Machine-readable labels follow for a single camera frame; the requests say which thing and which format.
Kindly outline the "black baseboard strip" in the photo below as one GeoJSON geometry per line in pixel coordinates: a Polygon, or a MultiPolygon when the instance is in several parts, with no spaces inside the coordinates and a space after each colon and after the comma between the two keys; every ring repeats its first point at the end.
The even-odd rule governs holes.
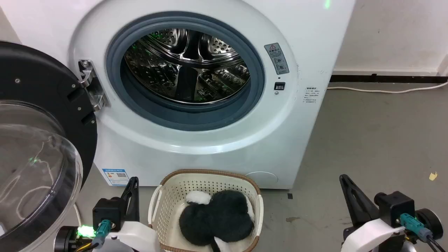
{"type": "Polygon", "coordinates": [[[332,75],[330,83],[423,83],[443,84],[448,81],[447,76],[383,76],[383,75],[332,75]]]}

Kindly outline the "grey rubber door gasket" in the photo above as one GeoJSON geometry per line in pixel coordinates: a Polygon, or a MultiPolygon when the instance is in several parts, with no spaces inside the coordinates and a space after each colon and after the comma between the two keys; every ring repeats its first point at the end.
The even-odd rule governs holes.
{"type": "Polygon", "coordinates": [[[241,120],[259,102],[266,79],[259,53],[242,33],[211,16],[179,11],[152,13],[120,29],[108,47],[106,70],[114,91],[130,110],[152,123],[180,131],[215,130],[241,120]],[[123,56],[139,38],[168,28],[195,30],[228,43],[250,71],[248,84],[237,95],[211,105],[180,104],[147,93],[130,73],[123,56]]]}

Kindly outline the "cream perforated laundry basket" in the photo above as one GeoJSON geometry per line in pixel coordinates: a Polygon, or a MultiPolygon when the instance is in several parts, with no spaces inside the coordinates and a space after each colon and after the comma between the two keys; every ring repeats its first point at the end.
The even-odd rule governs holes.
{"type": "Polygon", "coordinates": [[[194,190],[210,195],[221,190],[236,190],[248,196],[255,213],[254,229],[247,238],[230,243],[229,247],[233,252],[253,252],[264,221],[264,200],[258,185],[242,174],[207,169],[173,171],[155,189],[149,204],[148,223],[158,235],[162,252],[212,252],[209,245],[199,247],[188,242],[179,228],[186,195],[194,190]]]}

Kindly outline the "white front-load washing machine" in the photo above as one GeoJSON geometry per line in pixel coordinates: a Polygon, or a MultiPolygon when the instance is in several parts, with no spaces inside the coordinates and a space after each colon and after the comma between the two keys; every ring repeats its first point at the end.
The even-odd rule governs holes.
{"type": "Polygon", "coordinates": [[[0,0],[0,41],[35,48],[71,70],[91,60],[110,107],[97,118],[95,165],[124,169],[143,186],[173,171],[266,171],[293,187],[356,0],[0,0]],[[180,131],[130,110],[110,84],[106,56],[115,34],[159,12],[211,16],[242,33],[264,64],[259,102],[241,120],[209,131],[180,131]],[[264,45],[278,43],[290,72],[277,75],[264,45]]]}

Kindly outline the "grey warning sticker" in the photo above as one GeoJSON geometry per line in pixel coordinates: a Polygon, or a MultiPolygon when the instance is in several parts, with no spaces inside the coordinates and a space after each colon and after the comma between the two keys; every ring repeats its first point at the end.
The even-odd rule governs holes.
{"type": "Polygon", "coordinates": [[[290,72],[285,55],[278,43],[264,45],[277,75],[288,74],[290,72]]]}

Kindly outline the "blue white energy label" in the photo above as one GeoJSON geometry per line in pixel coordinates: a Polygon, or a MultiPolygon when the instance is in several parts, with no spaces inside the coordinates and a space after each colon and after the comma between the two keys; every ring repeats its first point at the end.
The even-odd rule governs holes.
{"type": "Polygon", "coordinates": [[[124,169],[102,169],[102,173],[111,186],[126,186],[130,180],[124,169]]]}

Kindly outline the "round white filter cover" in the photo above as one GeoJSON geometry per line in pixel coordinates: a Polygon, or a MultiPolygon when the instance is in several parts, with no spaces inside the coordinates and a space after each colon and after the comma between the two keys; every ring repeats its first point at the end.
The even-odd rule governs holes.
{"type": "Polygon", "coordinates": [[[260,189],[277,189],[278,177],[266,171],[253,171],[245,175],[253,180],[260,189]]]}

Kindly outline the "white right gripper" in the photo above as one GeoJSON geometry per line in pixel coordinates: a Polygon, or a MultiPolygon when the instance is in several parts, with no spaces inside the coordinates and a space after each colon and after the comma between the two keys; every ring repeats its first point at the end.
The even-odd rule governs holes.
{"type": "Polygon", "coordinates": [[[369,252],[405,230],[404,226],[393,228],[379,219],[379,209],[347,174],[341,174],[339,181],[352,226],[358,228],[346,238],[341,252],[369,252]]]}

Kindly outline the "black and white plush toy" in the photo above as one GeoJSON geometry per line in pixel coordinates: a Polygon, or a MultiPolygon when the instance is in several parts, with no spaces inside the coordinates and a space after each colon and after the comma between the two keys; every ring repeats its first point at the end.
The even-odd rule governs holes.
{"type": "Polygon", "coordinates": [[[210,195],[194,190],[186,195],[187,206],[179,228],[191,244],[212,252],[232,252],[229,243],[247,238],[255,227],[255,213],[248,196],[236,190],[210,195]]]}

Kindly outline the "black round washer door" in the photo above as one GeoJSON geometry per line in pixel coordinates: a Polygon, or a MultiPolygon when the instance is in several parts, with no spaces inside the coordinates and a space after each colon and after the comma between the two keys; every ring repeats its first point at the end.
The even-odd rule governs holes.
{"type": "Polygon", "coordinates": [[[97,137],[91,99],[68,67],[0,41],[0,252],[32,252],[59,228],[97,137]]]}

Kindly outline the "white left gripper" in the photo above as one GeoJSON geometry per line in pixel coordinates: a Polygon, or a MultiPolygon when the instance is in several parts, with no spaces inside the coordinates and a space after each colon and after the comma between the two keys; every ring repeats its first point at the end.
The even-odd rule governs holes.
{"type": "Polygon", "coordinates": [[[131,177],[121,199],[124,204],[124,224],[120,231],[110,232],[102,252],[162,252],[158,234],[140,221],[139,178],[131,177]]]}

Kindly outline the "stainless steel washer drum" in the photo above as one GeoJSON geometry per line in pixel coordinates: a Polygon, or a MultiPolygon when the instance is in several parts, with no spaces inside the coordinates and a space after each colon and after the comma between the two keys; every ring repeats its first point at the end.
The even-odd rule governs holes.
{"type": "Polygon", "coordinates": [[[123,59],[147,93],[186,105],[222,102],[240,93],[251,79],[232,46],[195,30],[154,31],[136,40],[123,59]]]}

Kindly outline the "metal door hinge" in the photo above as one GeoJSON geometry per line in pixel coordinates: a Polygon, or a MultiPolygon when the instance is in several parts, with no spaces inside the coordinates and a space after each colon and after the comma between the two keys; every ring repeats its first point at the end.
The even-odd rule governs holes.
{"type": "Polygon", "coordinates": [[[79,83],[87,93],[94,111],[110,107],[110,102],[103,90],[93,62],[89,59],[81,59],[78,61],[78,67],[81,75],[79,83]]]}

